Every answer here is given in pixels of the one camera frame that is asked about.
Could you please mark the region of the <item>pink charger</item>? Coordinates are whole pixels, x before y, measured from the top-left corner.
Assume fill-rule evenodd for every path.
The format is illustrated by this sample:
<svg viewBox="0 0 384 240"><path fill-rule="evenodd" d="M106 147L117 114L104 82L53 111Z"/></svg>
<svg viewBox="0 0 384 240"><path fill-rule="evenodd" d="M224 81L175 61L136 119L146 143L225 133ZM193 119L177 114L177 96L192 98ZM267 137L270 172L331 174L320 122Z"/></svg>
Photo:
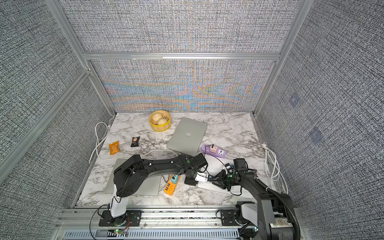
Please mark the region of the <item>pink charger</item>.
<svg viewBox="0 0 384 240"><path fill-rule="evenodd" d="M218 151L218 148L217 148L217 147L215 147L215 146L211 146L211 147L210 147L210 153L216 154L217 151Z"/></svg>

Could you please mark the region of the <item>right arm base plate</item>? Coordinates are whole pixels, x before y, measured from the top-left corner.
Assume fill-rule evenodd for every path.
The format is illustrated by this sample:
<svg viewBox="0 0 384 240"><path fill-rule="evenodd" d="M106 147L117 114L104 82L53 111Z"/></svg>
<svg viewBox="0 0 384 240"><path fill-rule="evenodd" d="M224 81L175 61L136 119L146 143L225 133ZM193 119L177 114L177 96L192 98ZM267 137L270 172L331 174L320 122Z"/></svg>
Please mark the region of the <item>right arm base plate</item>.
<svg viewBox="0 0 384 240"><path fill-rule="evenodd" d="M219 210L218 217L221 220L222 226L240 226L236 220L235 210Z"/></svg>

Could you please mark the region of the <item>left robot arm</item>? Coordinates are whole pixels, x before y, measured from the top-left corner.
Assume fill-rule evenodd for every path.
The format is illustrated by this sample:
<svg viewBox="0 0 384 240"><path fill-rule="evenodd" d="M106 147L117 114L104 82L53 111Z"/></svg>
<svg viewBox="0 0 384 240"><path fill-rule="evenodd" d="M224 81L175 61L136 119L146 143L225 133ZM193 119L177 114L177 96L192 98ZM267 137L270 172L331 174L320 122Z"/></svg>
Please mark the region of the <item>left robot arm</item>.
<svg viewBox="0 0 384 240"><path fill-rule="evenodd" d="M114 195L109 207L112 219L125 214L128 197L136 193L147 178L184 175L190 171L195 173L207 164L203 154L194 157L181 154L163 160L148 160L133 155L114 170Z"/></svg>

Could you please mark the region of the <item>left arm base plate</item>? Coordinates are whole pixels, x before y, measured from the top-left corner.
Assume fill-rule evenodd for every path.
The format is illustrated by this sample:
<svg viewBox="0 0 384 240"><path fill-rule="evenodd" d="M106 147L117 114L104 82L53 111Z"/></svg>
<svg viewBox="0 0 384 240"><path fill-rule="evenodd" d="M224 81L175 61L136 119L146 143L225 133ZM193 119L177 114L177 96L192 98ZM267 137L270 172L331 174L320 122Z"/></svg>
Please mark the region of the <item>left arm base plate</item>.
<svg viewBox="0 0 384 240"><path fill-rule="evenodd" d="M113 218L110 211L105 210L100 215L99 227L138 227L142 218L142 211L126 211L125 214Z"/></svg>

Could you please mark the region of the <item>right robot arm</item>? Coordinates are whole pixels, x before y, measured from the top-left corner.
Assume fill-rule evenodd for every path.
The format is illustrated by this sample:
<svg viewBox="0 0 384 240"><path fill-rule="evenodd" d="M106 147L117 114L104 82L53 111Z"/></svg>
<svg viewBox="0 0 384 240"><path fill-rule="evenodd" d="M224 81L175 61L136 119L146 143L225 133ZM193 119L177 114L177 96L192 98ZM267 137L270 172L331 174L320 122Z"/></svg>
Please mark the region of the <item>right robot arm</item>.
<svg viewBox="0 0 384 240"><path fill-rule="evenodd" d="M247 190L255 202L237 202L236 222L242 227L239 237L243 240L299 240L301 229L292 200L264 184L257 171L249 169L245 159L235 159L234 167L221 170L213 179L213 185L230 191L234 186Z"/></svg>

